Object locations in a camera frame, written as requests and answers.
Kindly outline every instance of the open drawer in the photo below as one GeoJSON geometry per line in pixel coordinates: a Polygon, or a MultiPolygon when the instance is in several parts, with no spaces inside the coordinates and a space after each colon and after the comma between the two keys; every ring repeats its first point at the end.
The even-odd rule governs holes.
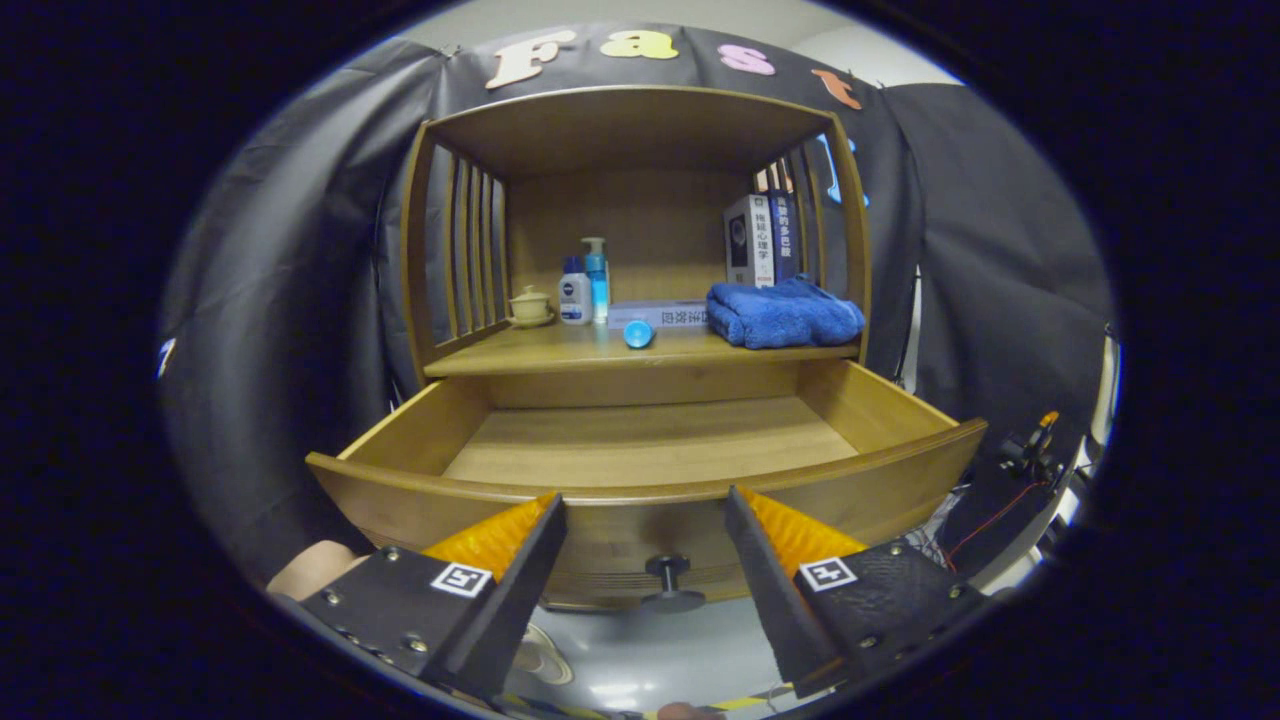
{"type": "Polygon", "coordinates": [[[375,544],[421,548],[509,505],[563,493],[568,536],[549,607],[626,607],[657,592],[653,555],[687,555],[681,587],[748,593],[724,533],[730,486],[867,543],[920,524],[987,424],[956,423],[844,359],[451,377],[337,457],[307,462],[375,544]]]}

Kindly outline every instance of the blue towel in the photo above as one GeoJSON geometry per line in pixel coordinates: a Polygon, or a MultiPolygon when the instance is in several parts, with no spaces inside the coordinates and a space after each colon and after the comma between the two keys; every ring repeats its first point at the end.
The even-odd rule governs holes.
{"type": "Polygon", "coordinates": [[[708,324],[751,350],[851,342],[867,320],[856,305],[796,275],[773,287],[716,283],[707,293],[708,324]]]}

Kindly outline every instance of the drawer knob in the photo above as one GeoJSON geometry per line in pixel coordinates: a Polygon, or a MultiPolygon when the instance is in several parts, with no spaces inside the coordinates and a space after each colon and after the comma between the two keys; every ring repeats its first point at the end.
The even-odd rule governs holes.
{"type": "Polygon", "coordinates": [[[689,559],[684,555],[657,555],[644,564],[645,573],[662,580],[662,592],[645,596],[640,606],[654,612],[671,615],[689,612],[707,603],[707,596],[696,591],[682,591],[676,578],[689,570],[689,559]]]}

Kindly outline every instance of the wooden cabinet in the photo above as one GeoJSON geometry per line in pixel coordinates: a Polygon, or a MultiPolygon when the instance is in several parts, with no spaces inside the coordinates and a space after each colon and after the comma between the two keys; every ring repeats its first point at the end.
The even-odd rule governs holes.
{"type": "Polygon", "coordinates": [[[812,202],[813,163],[828,159],[804,149],[819,135],[840,149],[829,161],[844,197],[861,197],[837,117],[764,97],[603,87],[424,123],[402,222],[424,389],[337,457],[311,454],[320,483],[375,543],[406,547],[562,492],[552,607],[634,605],[657,589],[644,562],[660,552],[690,556],[682,587],[745,594],[723,532],[732,484],[868,543],[925,520],[986,424],[959,424],[858,364],[873,325],[867,217],[841,205],[847,260],[828,268],[812,202]],[[810,200],[801,268],[841,273],[868,319],[854,343],[751,351],[660,329],[631,350],[600,325],[507,323],[513,288],[550,291],[584,236],[608,238],[613,301],[705,295],[724,274],[723,209],[780,160],[810,200]],[[426,202],[433,163],[445,164],[440,213],[426,202]]]}

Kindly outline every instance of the wooden shelf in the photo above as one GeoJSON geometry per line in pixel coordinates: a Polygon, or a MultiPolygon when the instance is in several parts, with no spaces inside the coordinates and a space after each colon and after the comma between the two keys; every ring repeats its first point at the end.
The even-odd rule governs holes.
{"type": "Polygon", "coordinates": [[[641,366],[735,365],[856,357],[858,345],[837,347],[733,347],[707,328],[659,328],[653,343],[632,350],[622,331],[554,323],[541,328],[506,328],[424,368],[426,377],[553,373],[641,366]]]}
{"type": "Polygon", "coordinates": [[[620,86],[483,105],[430,123],[430,133],[504,181],[641,168],[750,174],[831,122],[756,95],[620,86]]]}

